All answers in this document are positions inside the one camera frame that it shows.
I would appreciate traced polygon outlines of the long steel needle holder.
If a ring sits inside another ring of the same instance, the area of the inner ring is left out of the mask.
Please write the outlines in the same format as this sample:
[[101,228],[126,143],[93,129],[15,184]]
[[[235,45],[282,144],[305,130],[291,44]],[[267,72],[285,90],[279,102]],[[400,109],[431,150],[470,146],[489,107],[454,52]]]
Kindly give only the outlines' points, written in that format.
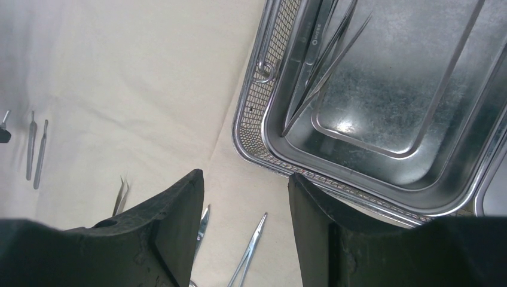
[[247,272],[249,271],[250,264],[252,262],[252,258],[254,256],[254,253],[256,251],[256,248],[258,246],[259,240],[262,236],[262,232],[264,230],[265,222],[268,217],[268,213],[265,212],[260,219],[256,229],[254,230],[252,237],[245,249],[245,252],[238,263],[231,279],[229,280],[227,287],[235,286],[236,279],[238,278],[238,275],[240,275],[240,279],[238,281],[237,286],[243,286]]

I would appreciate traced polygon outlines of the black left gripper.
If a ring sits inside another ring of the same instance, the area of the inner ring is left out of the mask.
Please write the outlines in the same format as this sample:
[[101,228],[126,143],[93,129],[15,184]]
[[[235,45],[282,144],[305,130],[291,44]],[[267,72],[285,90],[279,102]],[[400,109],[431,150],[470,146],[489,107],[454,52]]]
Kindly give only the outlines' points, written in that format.
[[7,144],[9,143],[9,141],[11,140],[11,133],[4,129],[4,128],[0,128],[0,143],[1,144]]

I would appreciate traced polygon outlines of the steel scalpel handle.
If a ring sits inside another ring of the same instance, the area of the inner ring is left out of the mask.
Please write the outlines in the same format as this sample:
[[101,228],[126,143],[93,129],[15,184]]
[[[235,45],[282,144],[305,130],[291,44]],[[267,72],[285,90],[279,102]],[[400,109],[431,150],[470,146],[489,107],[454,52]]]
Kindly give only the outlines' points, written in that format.
[[7,120],[8,120],[8,117],[10,116],[10,113],[11,113],[11,110],[7,110],[4,117],[3,117],[3,120],[1,122],[1,125],[0,125],[0,128],[1,129],[4,129],[6,130],[7,129]]
[[27,161],[26,161],[26,179],[28,181],[30,181],[32,177],[32,165],[33,165],[36,133],[37,133],[37,123],[35,122],[35,111],[31,111],[31,122],[29,125]]
[[48,120],[45,120],[44,121],[44,130],[43,130],[43,134],[42,134],[42,138],[41,138],[41,143],[39,146],[38,161],[37,161],[36,171],[35,171],[35,179],[33,181],[33,188],[35,190],[37,190],[39,188],[40,180],[41,180],[45,147],[46,147],[46,143],[47,143],[47,129],[48,129]]

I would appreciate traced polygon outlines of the straight steel scissors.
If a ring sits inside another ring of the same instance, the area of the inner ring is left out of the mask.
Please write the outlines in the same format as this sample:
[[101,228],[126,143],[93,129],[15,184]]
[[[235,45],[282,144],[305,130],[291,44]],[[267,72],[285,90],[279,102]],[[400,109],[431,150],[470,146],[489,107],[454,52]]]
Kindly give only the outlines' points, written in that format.
[[200,249],[201,242],[203,241],[204,234],[206,232],[207,225],[209,222],[209,217],[210,217],[210,205],[207,205],[202,216],[201,216],[200,225],[198,228],[197,243],[196,243],[196,249],[195,249],[195,253],[194,253],[194,260],[196,260],[196,258],[197,258],[198,250]]

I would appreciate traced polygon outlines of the cream cloth wrap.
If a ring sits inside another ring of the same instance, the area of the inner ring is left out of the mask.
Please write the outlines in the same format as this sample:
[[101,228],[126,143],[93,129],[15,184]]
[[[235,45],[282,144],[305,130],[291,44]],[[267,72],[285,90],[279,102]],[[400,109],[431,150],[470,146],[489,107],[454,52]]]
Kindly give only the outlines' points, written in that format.
[[[288,180],[240,158],[231,126],[263,1],[2,1],[1,217],[59,228],[193,169],[210,220],[192,277],[226,286],[265,212],[246,286],[301,286]],[[26,179],[31,111],[37,133]],[[33,188],[48,120],[40,185]]]

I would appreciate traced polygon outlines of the steel mesh instrument tray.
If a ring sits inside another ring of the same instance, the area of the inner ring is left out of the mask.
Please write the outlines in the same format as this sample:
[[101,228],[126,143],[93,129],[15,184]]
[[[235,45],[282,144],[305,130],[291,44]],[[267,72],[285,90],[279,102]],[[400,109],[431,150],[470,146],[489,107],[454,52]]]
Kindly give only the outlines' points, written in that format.
[[357,1],[343,45],[368,25],[281,137],[329,2],[265,1],[237,152],[407,226],[506,215],[506,2]]

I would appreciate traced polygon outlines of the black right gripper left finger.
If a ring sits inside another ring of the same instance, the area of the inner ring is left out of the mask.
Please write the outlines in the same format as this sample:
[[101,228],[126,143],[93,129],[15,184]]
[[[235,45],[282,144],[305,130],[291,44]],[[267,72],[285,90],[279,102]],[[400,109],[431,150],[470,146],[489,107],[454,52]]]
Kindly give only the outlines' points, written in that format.
[[195,169],[90,228],[3,219],[1,285],[187,286],[203,200],[203,172]]

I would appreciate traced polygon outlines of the steel tweezers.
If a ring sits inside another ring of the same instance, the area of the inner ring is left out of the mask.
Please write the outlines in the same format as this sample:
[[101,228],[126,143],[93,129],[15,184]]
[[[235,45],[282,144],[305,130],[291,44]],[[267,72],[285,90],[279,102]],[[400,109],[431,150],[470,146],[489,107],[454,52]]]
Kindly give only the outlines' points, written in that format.
[[120,177],[121,186],[117,193],[117,197],[115,200],[115,205],[112,211],[112,216],[116,216],[124,211],[124,207],[126,204],[127,196],[130,191],[130,185],[126,179]]

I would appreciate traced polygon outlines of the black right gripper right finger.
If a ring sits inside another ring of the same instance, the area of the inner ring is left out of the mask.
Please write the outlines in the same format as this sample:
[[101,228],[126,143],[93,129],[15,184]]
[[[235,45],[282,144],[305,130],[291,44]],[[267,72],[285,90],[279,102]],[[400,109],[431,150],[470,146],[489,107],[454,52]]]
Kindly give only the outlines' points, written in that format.
[[304,286],[505,286],[506,218],[453,217],[402,228],[288,182]]

